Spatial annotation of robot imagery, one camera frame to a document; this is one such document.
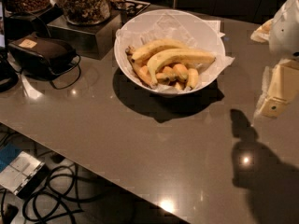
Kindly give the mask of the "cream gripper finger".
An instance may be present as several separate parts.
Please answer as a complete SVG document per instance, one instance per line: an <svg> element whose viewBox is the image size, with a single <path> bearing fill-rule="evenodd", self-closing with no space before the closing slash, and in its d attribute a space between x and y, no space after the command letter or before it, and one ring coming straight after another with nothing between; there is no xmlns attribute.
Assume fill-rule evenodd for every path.
<svg viewBox="0 0 299 224"><path fill-rule="evenodd" d="M263 71L262 94L255 117L277 118L299 93L299 62L281 59Z"/></svg>
<svg viewBox="0 0 299 224"><path fill-rule="evenodd" d="M273 20L268 20L258 27L250 36L250 39L255 42L264 43L269 40L269 34L271 30Z"/></svg>

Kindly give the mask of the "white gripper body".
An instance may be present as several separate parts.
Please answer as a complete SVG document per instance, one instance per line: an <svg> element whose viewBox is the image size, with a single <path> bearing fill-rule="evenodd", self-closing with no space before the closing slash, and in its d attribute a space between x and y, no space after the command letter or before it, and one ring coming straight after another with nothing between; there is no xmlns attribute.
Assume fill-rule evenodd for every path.
<svg viewBox="0 0 299 224"><path fill-rule="evenodd" d="M279 58L299 58L299 0L286 0L275 14L270 29L269 49Z"/></svg>

